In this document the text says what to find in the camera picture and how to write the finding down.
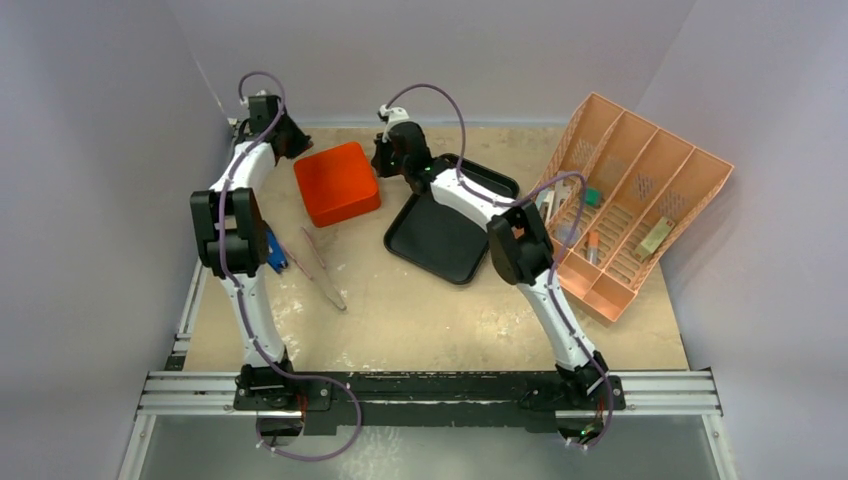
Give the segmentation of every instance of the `cable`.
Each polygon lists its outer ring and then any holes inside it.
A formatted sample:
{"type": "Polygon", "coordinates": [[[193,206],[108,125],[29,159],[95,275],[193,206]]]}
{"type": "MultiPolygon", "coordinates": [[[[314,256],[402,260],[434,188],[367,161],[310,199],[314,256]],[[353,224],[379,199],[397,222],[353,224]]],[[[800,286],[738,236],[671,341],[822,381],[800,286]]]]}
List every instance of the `cable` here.
{"type": "Polygon", "coordinates": [[[553,301],[553,305],[556,308],[557,313],[559,313],[559,316],[562,318],[563,323],[565,323],[565,326],[568,329],[568,333],[571,334],[574,337],[575,340],[577,340],[577,345],[580,347],[580,349],[583,351],[583,353],[589,359],[589,363],[592,364],[592,367],[594,367],[598,371],[598,373],[601,375],[601,378],[604,379],[604,383],[607,386],[607,402],[609,403],[609,413],[607,414],[607,421],[604,422],[604,427],[601,430],[601,433],[599,433],[598,436],[591,443],[589,443],[587,445],[587,447],[594,447],[595,445],[598,444],[598,442],[601,441],[601,438],[603,438],[604,434],[606,434],[607,430],[609,429],[609,425],[612,422],[612,414],[613,414],[613,410],[615,409],[615,404],[613,403],[612,382],[610,381],[609,376],[604,372],[604,369],[601,368],[601,366],[595,360],[595,357],[592,355],[592,353],[589,352],[589,349],[586,348],[586,345],[583,343],[583,341],[575,335],[575,333],[577,333],[577,329],[574,328],[574,326],[571,324],[571,321],[568,319],[568,317],[565,316],[565,312],[564,312],[562,306],[557,301],[556,295],[554,295],[554,290],[553,290],[553,285],[556,285],[554,283],[554,273],[557,271],[557,268],[559,267],[560,263],[562,263],[562,260],[565,258],[565,254],[568,252],[568,248],[566,248],[565,245],[569,245],[571,243],[571,240],[574,238],[574,234],[577,232],[577,226],[580,224],[580,218],[583,216],[583,207],[586,205],[586,191],[587,191],[586,177],[581,175],[580,172],[562,172],[559,175],[556,175],[554,178],[548,180],[547,182],[544,182],[543,184],[539,185],[538,187],[533,189],[533,191],[531,191],[530,193],[525,195],[523,198],[518,199],[518,200],[514,200],[512,202],[495,201],[493,198],[489,197],[488,195],[474,190],[473,188],[471,188],[470,186],[468,186],[465,183],[464,175],[462,174],[462,171],[460,169],[460,167],[462,166],[463,160],[465,160],[465,120],[462,117],[462,112],[459,110],[459,105],[456,104],[456,101],[454,101],[454,99],[448,94],[448,92],[446,92],[443,89],[437,87],[436,85],[433,85],[433,84],[430,84],[430,83],[416,83],[414,85],[410,85],[410,86],[404,88],[403,90],[401,90],[400,92],[395,94],[395,96],[392,97],[392,99],[389,100],[389,102],[386,104],[386,108],[391,107],[392,104],[395,103],[395,101],[397,101],[397,99],[400,98],[406,92],[409,92],[410,90],[415,90],[415,89],[418,89],[418,88],[426,88],[426,89],[429,89],[429,90],[435,90],[436,92],[440,93],[443,97],[445,97],[445,99],[447,99],[448,102],[450,102],[451,106],[453,107],[454,111],[456,112],[456,116],[459,119],[459,130],[460,130],[460,133],[461,133],[461,143],[460,143],[460,147],[459,147],[459,159],[456,162],[456,179],[459,182],[459,184],[462,186],[462,188],[464,188],[471,195],[474,195],[475,197],[477,197],[477,198],[479,198],[479,199],[481,199],[481,200],[483,200],[487,203],[491,203],[492,205],[494,205],[496,207],[512,208],[512,207],[518,207],[518,206],[524,205],[525,203],[532,201],[533,197],[535,197],[539,192],[541,192],[542,190],[544,190],[544,189],[550,187],[551,185],[559,182],[560,180],[570,178],[570,177],[576,177],[577,179],[580,180],[582,188],[581,188],[580,203],[577,206],[577,214],[574,217],[574,223],[571,225],[571,229],[568,231],[568,236],[566,237],[566,241],[565,241],[565,243],[563,243],[563,248],[560,249],[559,253],[557,254],[556,258],[554,259],[554,262],[553,262],[553,265],[551,266],[550,272],[548,273],[547,289],[548,289],[548,294],[551,296],[551,300],[553,301]]]}
{"type": "MultiPolygon", "coordinates": [[[[224,204],[225,204],[225,201],[226,201],[226,198],[227,198],[227,192],[229,191],[230,185],[232,184],[232,181],[233,181],[233,175],[235,174],[236,170],[238,170],[239,165],[241,165],[241,163],[244,161],[244,159],[247,157],[247,155],[251,152],[251,150],[253,150],[254,148],[256,148],[257,145],[262,143],[265,140],[265,137],[267,137],[268,134],[274,129],[274,127],[277,125],[277,122],[279,122],[280,118],[282,118],[283,111],[285,110],[285,105],[286,105],[286,93],[285,93],[285,90],[283,89],[283,84],[274,75],[272,75],[268,72],[263,72],[263,71],[253,71],[253,72],[250,72],[250,73],[246,74],[245,76],[241,77],[241,80],[239,80],[239,84],[238,84],[238,94],[239,94],[240,100],[244,100],[244,95],[242,94],[242,87],[244,85],[244,81],[247,80],[248,78],[254,77],[254,76],[262,76],[262,77],[269,78],[277,85],[277,88],[280,90],[280,105],[279,105],[279,108],[277,109],[277,115],[274,117],[274,120],[271,122],[271,124],[268,125],[268,128],[266,128],[265,131],[263,131],[258,137],[256,137],[255,140],[253,140],[253,142],[250,143],[250,145],[247,146],[247,148],[244,149],[244,151],[236,158],[236,160],[233,161],[232,166],[230,166],[230,168],[226,172],[226,176],[224,178],[224,185],[221,187],[221,194],[220,194],[220,197],[218,199],[218,241],[221,242],[222,245],[223,245],[223,242],[225,241],[225,238],[226,238],[226,227],[224,225],[226,215],[224,214],[224,204]]],[[[348,441],[344,445],[342,445],[338,450],[336,450],[334,452],[327,453],[327,454],[324,454],[324,455],[316,455],[316,456],[299,455],[299,454],[296,454],[296,453],[286,452],[284,450],[280,450],[277,447],[269,445],[268,443],[266,443],[262,439],[261,435],[259,436],[259,445],[258,446],[264,447],[266,450],[270,451],[271,453],[274,453],[274,454],[277,454],[277,455],[280,455],[280,456],[283,456],[283,457],[291,458],[291,459],[294,459],[294,460],[300,460],[300,461],[303,461],[303,462],[317,462],[317,461],[321,461],[321,460],[327,460],[327,459],[330,459],[330,458],[333,458],[333,457],[340,455],[345,450],[350,448],[351,445],[353,445],[353,442],[356,441],[357,437],[359,437],[359,434],[362,432],[362,407],[359,405],[359,400],[357,400],[356,395],[353,394],[353,392],[351,391],[351,389],[347,385],[343,384],[342,382],[340,382],[340,381],[338,381],[334,378],[324,377],[324,376],[321,376],[321,375],[293,374],[293,373],[286,372],[285,370],[283,370],[279,366],[277,366],[274,363],[274,359],[271,358],[271,356],[268,355],[268,353],[265,352],[265,350],[262,349],[262,346],[259,344],[259,340],[254,335],[253,329],[250,327],[250,321],[247,318],[247,307],[245,306],[245,303],[244,303],[244,294],[242,294],[242,284],[241,284],[241,282],[238,281],[238,279],[235,277],[235,275],[233,275],[232,272],[230,272],[229,268],[227,267],[227,249],[226,248],[220,248],[219,249],[218,259],[221,262],[221,270],[224,272],[224,276],[227,277],[231,282],[233,282],[233,285],[235,285],[236,300],[237,300],[236,303],[238,303],[238,309],[239,309],[239,313],[241,314],[242,323],[244,324],[245,333],[247,333],[247,337],[250,338],[251,341],[253,342],[253,347],[256,349],[256,352],[259,354],[260,357],[262,357],[263,360],[265,360],[265,362],[268,364],[268,366],[271,367],[271,370],[276,372],[281,377],[288,378],[289,380],[297,380],[297,381],[310,381],[311,380],[311,381],[318,381],[318,382],[329,382],[329,383],[339,387],[342,391],[344,391],[347,394],[347,396],[350,397],[351,401],[353,402],[353,406],[356,409],[356,428],[354,429],[353,434],[351,435],[350,439],[348,439],[348,441]]]]}

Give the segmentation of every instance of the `red container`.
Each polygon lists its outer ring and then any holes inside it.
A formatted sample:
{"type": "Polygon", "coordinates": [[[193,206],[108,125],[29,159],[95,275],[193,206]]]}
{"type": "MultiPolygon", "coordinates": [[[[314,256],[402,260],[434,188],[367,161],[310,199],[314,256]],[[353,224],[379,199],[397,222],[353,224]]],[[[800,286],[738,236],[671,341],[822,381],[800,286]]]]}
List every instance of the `red container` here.
{"type": "Polygon", "coordinates": [[[380,207],[380,190],[362,146],[356,142],[295,162],[294,174],[306,212],[326,227],[380,207]]]}

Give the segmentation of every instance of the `green sponge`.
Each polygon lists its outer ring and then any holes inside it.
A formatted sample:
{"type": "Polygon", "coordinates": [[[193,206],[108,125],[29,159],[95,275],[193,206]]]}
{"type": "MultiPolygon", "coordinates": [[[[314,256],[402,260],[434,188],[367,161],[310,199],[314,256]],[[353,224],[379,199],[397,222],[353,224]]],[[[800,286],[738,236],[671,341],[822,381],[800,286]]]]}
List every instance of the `green sponge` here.
{"type": "Polygon", "coordinates": [[[586,189],[586,205],[590,207],[600,207],[601,206],[601,191],[596,190],[592,187],[586,189]]]}

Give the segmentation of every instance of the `orange marker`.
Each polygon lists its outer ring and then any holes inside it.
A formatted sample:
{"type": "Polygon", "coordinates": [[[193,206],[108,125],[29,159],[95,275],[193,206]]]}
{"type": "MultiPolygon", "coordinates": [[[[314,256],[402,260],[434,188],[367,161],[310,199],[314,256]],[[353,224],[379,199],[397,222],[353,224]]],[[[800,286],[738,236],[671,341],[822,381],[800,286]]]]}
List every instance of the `orange marker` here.
{"type": "Polygon", "coordinates": [[[586,260],[589,260],[589,263],[592,265],[598,264],[598,244],[601,241],[601,236],[598,235],[597,230],[592,230],[589,232],[589,241],[587,242],[586,248],[586,260]]]}

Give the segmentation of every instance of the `table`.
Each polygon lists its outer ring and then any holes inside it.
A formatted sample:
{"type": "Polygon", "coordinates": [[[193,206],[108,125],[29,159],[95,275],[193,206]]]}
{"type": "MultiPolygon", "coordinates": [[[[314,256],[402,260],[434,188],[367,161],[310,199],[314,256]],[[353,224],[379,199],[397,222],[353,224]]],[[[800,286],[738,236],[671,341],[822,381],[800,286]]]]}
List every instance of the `table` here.
{"type": "MultiPolygon", "coordinates": [[[[378,129],[307,129],[318,152],[345,142],[374,151],[378,129]]],[[[459,152],[457,128],[425,128],[434,155],[459,152]]],[[[561,128],[471,128],[466,155],[527,191],[550,160],[561,128]]],[[[310,271],[319,271],[299,232],[307,227],[346,299],[339,312],[296,268],[266,270],[274,323],[296,370],[549,370],[550,344],[524,297],[488,258],[467,286],[455,286],[389,253],[383,234],[410,195],[402,178],[380,180],[382,206],[316,229],[300,199],[292,163],[282,160],[258,193],[262,215],[310,271]]],[[[218,279],[206,276],[184,369],[237,371],[241,340],[218,279]]],[[[614,370],[687,369],[660,268],[619,321],[602,326],[574,308],[614,370]]]]}

